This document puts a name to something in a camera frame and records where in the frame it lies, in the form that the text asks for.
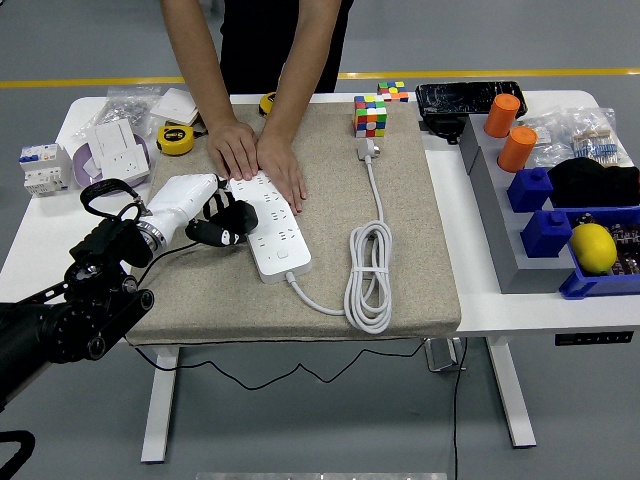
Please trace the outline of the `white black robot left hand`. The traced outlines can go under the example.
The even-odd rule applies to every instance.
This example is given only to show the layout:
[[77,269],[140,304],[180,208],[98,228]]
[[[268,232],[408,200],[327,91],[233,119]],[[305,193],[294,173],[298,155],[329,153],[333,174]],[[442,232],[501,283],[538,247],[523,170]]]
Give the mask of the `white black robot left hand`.
[[234,197],[216,174],[171,177],[154,196],[138,229],[154,253],[162,253],[183,230],[194,242],[226,247],[244,243],[258,225],[252,205]]

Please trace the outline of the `person's left hand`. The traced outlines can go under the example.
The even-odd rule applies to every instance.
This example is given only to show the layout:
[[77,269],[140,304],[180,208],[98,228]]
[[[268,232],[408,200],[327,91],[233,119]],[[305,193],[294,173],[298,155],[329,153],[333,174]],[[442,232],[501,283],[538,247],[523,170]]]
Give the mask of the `person's left hand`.
[[257,142],[259,167],[287,201],[294,215],[303,210],[307,188],[297,157],[293,138],[279,133],[263,133]]

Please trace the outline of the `person's right hand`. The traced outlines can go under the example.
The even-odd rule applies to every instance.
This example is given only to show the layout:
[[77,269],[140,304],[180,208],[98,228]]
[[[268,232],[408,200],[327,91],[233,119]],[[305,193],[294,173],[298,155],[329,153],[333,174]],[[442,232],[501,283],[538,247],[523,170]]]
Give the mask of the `person's right hand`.
[[257,137],[249,125],[222,120],[207,131],[207,151],[219,175],[227,180],[251,180],[257,174]]

